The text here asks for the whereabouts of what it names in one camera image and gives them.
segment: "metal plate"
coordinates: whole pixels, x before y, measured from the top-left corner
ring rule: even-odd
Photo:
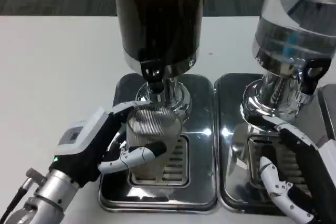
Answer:
[[[250,183],[248,159],[236,155],[232,149],[235,130],[245,123],[240,113],[244,90],[251,82],[261,77],[260,74],[230,73],[222,76],[215,83],[218,134],[217,192],[220,202],[231,211],[282,215],[269,199],[267,192]],[[239,136],[242,139],[238,146],[247,148],[248,134],[239,134]],[[248,153],[248,150],[240,150],[240,153]]]
[[[105,175],[99,190],[99,203],[103,209],[209,213],[216,206],[213,87],[205,77],[195,74],[183,74],[179,81],[186,86],[192,99],[190,117],[182,129],[182,135],[188,138],[187,185],[179,188],[135,186],[129,183],[128,172]],[[124,76],[117,85],[114,104],[134,100],[143,84],[144,80],[138,74]]]
[[[185,187],[189,181],[188,141],[181,136],[177,141],[169,162],[166,165],[162,178],[144,180],[138,179],[129,173],[129,183],[133,186],[166,186],[169,188]]]

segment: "robotic hand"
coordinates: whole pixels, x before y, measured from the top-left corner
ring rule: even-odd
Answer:
[[[33,183],[38,184],[34,196],[24,207],[13,213],[7,224],[57,224],[79,188],[87,182],[96,181],[100,174],[115,173],[151,161],[166,152],[163,142],[131,147],[120,153],[120,138],[113,138],[125,123],[128,114],[136,106],[148,102],[131,101],[120,103],[107,112],[99,108],[87,121],[69,128],[62,136],[56,155],[46,176],[30,169],[0,220],[3,224]]]
[[[296,155],[311,197],[301,191],[277,168],[276,150],[261,150],[260,174],[273,203],[298,224],[336,223],[336,141],[318,148],[292,124],[276,116],[250,116],[248,122],[279,133],[281,141]]]

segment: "black tap handle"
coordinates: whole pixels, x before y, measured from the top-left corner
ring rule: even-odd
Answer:
[[[148,82],[154,93],[161,93],[164,89],[162,79],[164,76],[165,64],[163,59],[143,61],[141,64],[142,77]]]
[[[330,58],[309,60],[303,68],[301,92],[307,95],[312,95],[319,80],[325,75],[325,73],[327,73],[330,65]],[[316,74],[310,75],[310,70],[318,68],[320,68],[320,70]]]

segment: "metal grille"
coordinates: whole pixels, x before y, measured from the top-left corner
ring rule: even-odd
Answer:
[[[310,194],[296,162],[295,153],[287,149],[277,136],[252,135],[249,137],[248,149],[251,184],[257,188],[264,188],[259,171],[261,148],[264,145],[272,145],[276,149],[278,168],[286,176],[287,181],[295,184],[305,193]]]
[[[130,183],[136,186],[184,187],[189,181],[188,140],[180,136],[177,145],[159,179],[138,179],[129,173]]]

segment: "white countertop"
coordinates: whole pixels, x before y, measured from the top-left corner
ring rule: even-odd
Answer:
[[[212,83],[229,72],[263,73],[251,54],[257,23],[258,17],[204,18],[200,57],[189,73]],[[321,84],[336,80],[335,69],[334,62]],[[26,170],[45,174],[66,127],[107,108],[130,72],[115,17],[0,17],[0,212]],[[224,208],[211,215],[113,214],[99,207],[97,190],[97,183],[80,190],[62,223],[292,223]]]

